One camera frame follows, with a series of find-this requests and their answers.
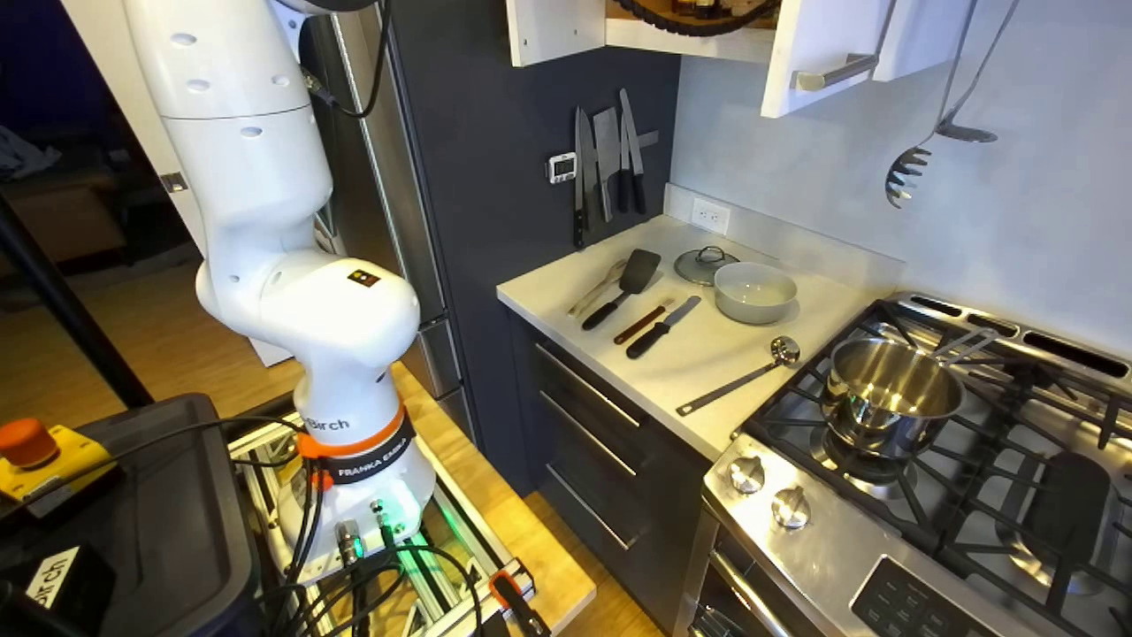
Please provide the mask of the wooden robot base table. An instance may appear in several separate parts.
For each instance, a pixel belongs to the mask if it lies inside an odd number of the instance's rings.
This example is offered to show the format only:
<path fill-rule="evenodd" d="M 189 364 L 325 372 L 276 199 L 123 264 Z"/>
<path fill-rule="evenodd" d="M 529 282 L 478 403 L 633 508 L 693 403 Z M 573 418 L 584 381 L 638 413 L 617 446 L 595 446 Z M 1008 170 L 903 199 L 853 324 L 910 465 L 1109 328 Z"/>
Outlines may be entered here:
<path fill-rule="evenodd" d="M 403 364 L 392 381 L 438 479 L 423 528 L 377 572 L 292 585 L 267 637 L 563 637 L 595 581 Z"/>

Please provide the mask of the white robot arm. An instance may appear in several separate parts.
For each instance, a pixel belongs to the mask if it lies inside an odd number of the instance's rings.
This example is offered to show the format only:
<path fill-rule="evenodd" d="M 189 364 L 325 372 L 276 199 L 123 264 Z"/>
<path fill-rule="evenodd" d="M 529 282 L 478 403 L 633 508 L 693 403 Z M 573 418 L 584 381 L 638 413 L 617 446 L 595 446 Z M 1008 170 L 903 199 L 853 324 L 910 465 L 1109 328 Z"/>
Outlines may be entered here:
<path fill-rule="evenodd" d="M 311 585 L 411 539 L 435 472 L 388 378 L 418 335 L 418 293 L 376 262 L 313 245 L 331 178 L 285 34 L 304 7 L 123 0 L 142 78 L 199 200 L 199 302 L 304 368 L 297 454 L 318 492 L 280 521 Z"/>

